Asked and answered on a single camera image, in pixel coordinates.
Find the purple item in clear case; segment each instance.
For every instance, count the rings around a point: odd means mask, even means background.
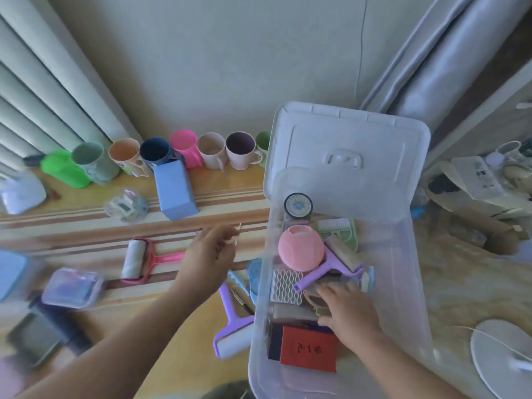
[[[338,270],[343,275],[349,277],[357,277],[364,272],[364,266],[362,264],[358,265],[355,270],[351,271],[344,265],[340,259],[325,245],[325,257],[327,260],[322,265],[319,265],[317,268],[312,270],[308,275],[303,277],[299,282],[294,284],[294,291],[296,293],[301,293],[305,288],[307,288],[311,283],[318,280],[320,277],[324,276],[330,270]]]
[[[214,352],[216,357],[220,357],[220,352],[218,351],[218,345],[216,344],[219,340],[222,340],[225,336],[236,332],[239,329],[242,329],[244,326],[247,326],[255,320],[255,316],[246,316],[241,318],[236,315],[235,306],[232,303],[231,293],[229,287],[226,283],[223,283],[222,286],[218,289],[220,295],[222,296],[223,307],[226,310],[227,315],[227,325],[220,330],[214,337]]]

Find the lid handle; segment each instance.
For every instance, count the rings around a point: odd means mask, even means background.
[[[354,151],[335,148],[325,154],[323,163],[349,165],[355,169],[360,169],[362,167],[362,158],[360,154]]]

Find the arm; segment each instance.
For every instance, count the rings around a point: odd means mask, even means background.
[[[468,399],[382,332],[371,298],[355,284],[330,283],[318,293],[332,315],[322,316],[319,324],[331,328],[360,358],[390,399]]]
[[[187,249],[168,292],[115,334],[20,399],[131,399],[181,324],[221,286],[235,246],[233,227],[205,229]]]

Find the transparent plastic storage box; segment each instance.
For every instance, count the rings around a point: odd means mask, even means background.
[[[283,202],[304,193],[314,213],[353,218],[364,264],[375,267],[373,300],[385,333],[418,359],[430,359],[432,341],[419,271],[409,200],[394,182],[346,165],[289,167],[275,178],[270,196],[259,298],[249,355],[249,381],[258,399],[385,398],[354,355],[337,360],[337,373],[268,360],[268,311]]]

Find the hand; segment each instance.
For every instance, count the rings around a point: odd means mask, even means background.
[[[317,288],[332,316],[321,316],[318,324],[333,330],[355,354],[367,339],[382,335],[371,297],[353,283],[329,283]]]
[[[235,245],[227,241],[238,234],[231,226],[205,228],[185,251],[172,289],[186,289],[198,305],[207,300],[227,278],[235,259]]]

